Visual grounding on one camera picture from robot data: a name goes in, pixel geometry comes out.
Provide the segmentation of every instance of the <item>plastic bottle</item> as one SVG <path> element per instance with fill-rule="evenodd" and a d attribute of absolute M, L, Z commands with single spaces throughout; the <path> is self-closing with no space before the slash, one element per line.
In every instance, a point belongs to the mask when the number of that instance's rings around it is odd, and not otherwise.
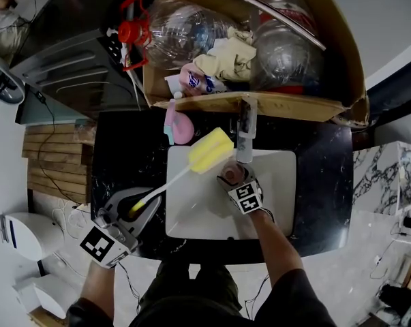
<path fill-rule="evenodd" d="M 228 27 L 237 28 L 235 22 L 217 12 L 179 0 L 154 3 L 141 21 L 147 18 L 146 37 L 142 37 L 142 30 L 131 32 L 140 28 L 140 23 L 126 21 L 119 27 L 119 39 L 133 35 L 135 40 L 123 38 L 121 42 L 134 43 L 149 64 L 167 70 L 181 69 L 207 53 L 215 39 L 228 37 Z"/>
<path fill-rule="evenodd" d="M 314 35 L 316 24 L 304 0 L 262 0 L 297 21 Z M 323 70 L 323 55 L 314 45 L 280 21 L 252 9 L 251 28 L 257 55 L 252 60 L 251 89 L 279 91 L 282 86 L 316 92 Z"/>

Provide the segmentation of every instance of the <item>yellow cloth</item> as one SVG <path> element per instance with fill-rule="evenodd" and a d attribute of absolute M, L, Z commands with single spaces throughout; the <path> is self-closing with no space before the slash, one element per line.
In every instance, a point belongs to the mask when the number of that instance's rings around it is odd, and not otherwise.
<path fill-rule="evenodd" d="M 228 36 L 229 39 L 216 39 L 214 47 L 197 56 L 193 63 L 205 75 L 219 80 L 249 81 L 251 60 L 256 56 L 256 49 L 250 46 L 252 33 L 229 28 Z"/>

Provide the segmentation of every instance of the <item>marble countertop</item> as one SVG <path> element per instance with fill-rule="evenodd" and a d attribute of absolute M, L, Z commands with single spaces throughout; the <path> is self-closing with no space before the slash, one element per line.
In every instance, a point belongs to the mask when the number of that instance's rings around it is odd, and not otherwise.
<path fill-rule="evenodd" d="M 237 115 L 188 112 L 195 143 L 216 127 L 232 140 Z M 92 171 L 92 217 L 110 196 L 130 187 L 159 187 L 166 182 L 168 139 L 165 111 L 101 113 Z M 353 163 L 350 129 L 259 116 L 255 149 L 290 150 L 296 154 L 294 229 L 289 237 L 301 256 L 343 247 L 352 209 Z M 161 260 L 169 255 L 191 263 L 248 264 L 263 262 L 258 240 L 191 240 L 171 238 L 165 231 L 166 195 L 146 226 L 134 255 Z"/>

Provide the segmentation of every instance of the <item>white sink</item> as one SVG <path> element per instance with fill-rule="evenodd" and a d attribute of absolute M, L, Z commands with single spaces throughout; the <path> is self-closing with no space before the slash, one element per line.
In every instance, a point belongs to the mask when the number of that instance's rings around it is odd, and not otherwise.
<path fill-rule="evenodd" d="M 187 165 L 189 150 L 189 146 L 169 149 L 168 181 Z M 169 187 L 166 192 L 168 236 L 207 240 L 258 238 L 249 216 L 241 214 L 216 180 L 225 163 L 221 162 L 204 174 L 190 171 Z M 296 155 L 292 151 L 254 150 L 250 166 L 264 193 L 263 207 L 272 211 L 281 230 L 286 236 L 290 235 L 296 191 Z"/>

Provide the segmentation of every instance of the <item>gray floor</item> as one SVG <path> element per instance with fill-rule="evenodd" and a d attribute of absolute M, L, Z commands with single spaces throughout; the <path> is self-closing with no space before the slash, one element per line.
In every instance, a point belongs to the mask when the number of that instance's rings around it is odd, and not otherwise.
<path fill-rule="evenodd" d="M 52 215 L 52 209 L 59 206 L 59 199 L 35 192 L 35 206 L 38 212 Z M 69 203 L 65 208 L 65 218 L 72 211 Z M 58 222 L 62 222 L 61 211 L 55 211 Z M 83 222 L 80 215 L 73 214 L 70 223 L 78 225 Z M 364 319 L 367 313 L 376 307 L 374 298 L 379 287 L 390 276 L 402 255 L 411 249 L 411 236 L 397 238 L 391 230 L 397 219 L 353 210 L 348 243 L 343 249 L 303 258 L 305 270 L 319 299 L 326 305 L 329 313 L 339 327 L 353 326 Z M 89 258 L 78 248 L 77 240 L 80 229 L 68 225 L 65 246 L 60 254 L 70 263 L 75 271 L 86 275 Z M 393 241 L 383 255 L 378 267 L 376 261 L 382 256 L 387 246 Z M 132 285 L 143 294 L 154 278 L 159 262 L 130 256 L 122 263 L 128 270 Z M 49 257 L 44 261 L 45 267 L 71 283 L 79 292 L 84 278 L 69 268 L 61 268 L 58 259 Z M 190 275 L 195 277 L 199 266 L 190 266 Z M 265 264 L 248 264 L 228 266 L 239 287 L 239 301 L 253 298 L 267 275 Z M 259 295 L 254 313 L 264 302 L 271 291 L 269 283 L 265 284 Z M 125 273 L 116 269 L 115 281 L 115 326 L 128 326 L 136 316 L 136 300 L 131 295 Z"/>

